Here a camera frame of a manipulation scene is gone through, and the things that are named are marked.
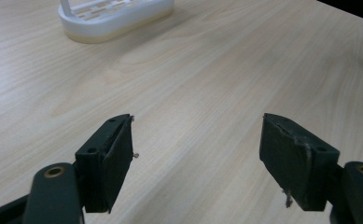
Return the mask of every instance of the wooden table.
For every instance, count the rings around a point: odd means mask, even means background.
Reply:
[[[0,205],[106,120],[135,115],[113,212],[87,223],[329,223],[258,158],[262,116],[301,124],[363,161],[363,19],[315,0],[176,0],[97,45],[68,39],[57,1],[0,0]]]

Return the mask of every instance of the light wood tabletop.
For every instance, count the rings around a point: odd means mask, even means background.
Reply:
[[[0,205],[128,113],[140,157],[87,223],[329,223],[329,203],[286,208],[258,157],[262,116],[363,161],[363,19],[315,0],[175,0],[89,45],[64,35],[58,5],[0,0]]]

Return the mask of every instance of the white plastic container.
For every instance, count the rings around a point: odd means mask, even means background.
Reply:
[[[174,0],[99,0],[70,8],[61,0],[65,34],[81,43],[101,43],[172,13]]]

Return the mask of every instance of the wood grain surface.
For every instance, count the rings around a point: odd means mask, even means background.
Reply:
[[[175,0],[171,16],[85,45],[58,5],[0,0],[0,205],[130,113],[140,157],[113,212],[87,223],[329,223],[330,204],[286,209],[258,158],[261,122],[288,117],[340,165],[363,161],[363,19],[315,0]]]

